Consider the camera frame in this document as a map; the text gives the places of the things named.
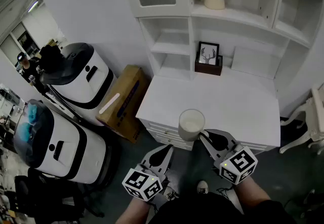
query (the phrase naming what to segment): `cable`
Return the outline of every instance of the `cable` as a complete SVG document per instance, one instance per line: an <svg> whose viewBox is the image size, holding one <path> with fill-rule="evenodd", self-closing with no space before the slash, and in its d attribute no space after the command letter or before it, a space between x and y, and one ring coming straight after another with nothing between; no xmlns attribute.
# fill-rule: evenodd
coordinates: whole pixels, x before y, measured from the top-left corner
<svg viewBox="0 0 324 224"><path fill-rule="evenodd" d="M234 188L234 185L231 186L231 188L218 188L216 191L223 197L225 197L227 200L229 200L227 196L227 191L232 190Z"/></svg>
<svg viewBox="0 0 324 224"><path fill-rule="evenodd" d="M286 206L288 205L288 203L290 203L291 202L291 200L292 200L292 198L291 199L289 199L286 203L285 203L285 205L284 205L284 207L283 207L283 209L285 210L286 209Z"/></svg>
<svg viewBox="0 0 324 224"><path fill-rule="evenodd" d="M154 209L154 214L157 214L157 212L158 212L158 209L157 209L157 207L156 207L156 204L154 204L154 203L151 203L151 202L146 202L148 205L151 205L151 206L153 206L153 209Z"/></svg>

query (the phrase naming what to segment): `person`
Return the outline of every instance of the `person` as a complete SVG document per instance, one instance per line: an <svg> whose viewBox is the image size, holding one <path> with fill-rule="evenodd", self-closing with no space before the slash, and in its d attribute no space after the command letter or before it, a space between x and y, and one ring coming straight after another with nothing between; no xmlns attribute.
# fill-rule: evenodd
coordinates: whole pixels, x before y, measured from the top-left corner
<svg viewBox="0 0 324 224"><path fill-rule="evenodd" d="M244 215L221 195L208 192L208 184L200 181L197 193L170 200L164 204L149 224L159 223L262 223L293 224L279 202L271 201L267 193L249 176L234 188ZM150 205L133 198L116 224L145 224Z"/></svg>
<svg viewBox="0 0 324 224"><path fill-rule="evenodd" d="M39 77L43 71L40 67L41 60L37 57L33 57L32 59L28 60L23 52L18 54L17 60L22 65L22 77L32 86L34 86L43 96L55 103L46 94L50 89L47 86L44 86L39 80Z"/></svg>

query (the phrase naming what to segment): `forearm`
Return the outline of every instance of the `forearm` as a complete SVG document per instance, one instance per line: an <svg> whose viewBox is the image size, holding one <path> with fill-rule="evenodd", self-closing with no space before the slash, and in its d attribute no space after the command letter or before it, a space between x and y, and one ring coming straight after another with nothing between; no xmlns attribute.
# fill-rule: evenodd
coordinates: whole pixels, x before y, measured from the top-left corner
<svg viewBox="0 0 324 224"><path fill-rule="evenodd" d="M263 201L270 200L268 194L250 176L238 184L234 190L245 209L251 209Z"/></svg>
<svg viewBox="0 0 324 224"><path fill-rule="evenodd" d="M116 224L145 224L149 210L150 205L134 197Z"/></svg>

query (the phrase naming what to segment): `ceiling light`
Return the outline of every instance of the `ceiling light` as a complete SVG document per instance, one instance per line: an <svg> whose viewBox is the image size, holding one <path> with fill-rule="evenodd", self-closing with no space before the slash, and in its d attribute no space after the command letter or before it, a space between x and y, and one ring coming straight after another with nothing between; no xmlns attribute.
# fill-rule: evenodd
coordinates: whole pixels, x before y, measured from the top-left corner
<svg viewBox="0 0 324 224"><path fill-rule="evenodd" d="M38 4L38 1L36 1L35 3L34 3L34 5L32 5L31 6L31 8L28 10L28 12L30 12L31 10L33 10L34 9L34 7L36 7L37 6L37 4Z"/></svg>

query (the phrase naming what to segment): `white flower pot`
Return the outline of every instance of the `white flower pot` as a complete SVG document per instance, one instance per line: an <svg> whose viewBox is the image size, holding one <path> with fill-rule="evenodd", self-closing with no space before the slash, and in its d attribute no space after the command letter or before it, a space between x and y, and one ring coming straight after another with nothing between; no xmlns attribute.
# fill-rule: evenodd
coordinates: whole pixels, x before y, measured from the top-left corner
<svg viewBox="0 0 324 224"><path fill-rule="evenodd" d="M204 4L207 8L213 9L213 10L225 9L225 1L224 0L205 0Z"/></svg>

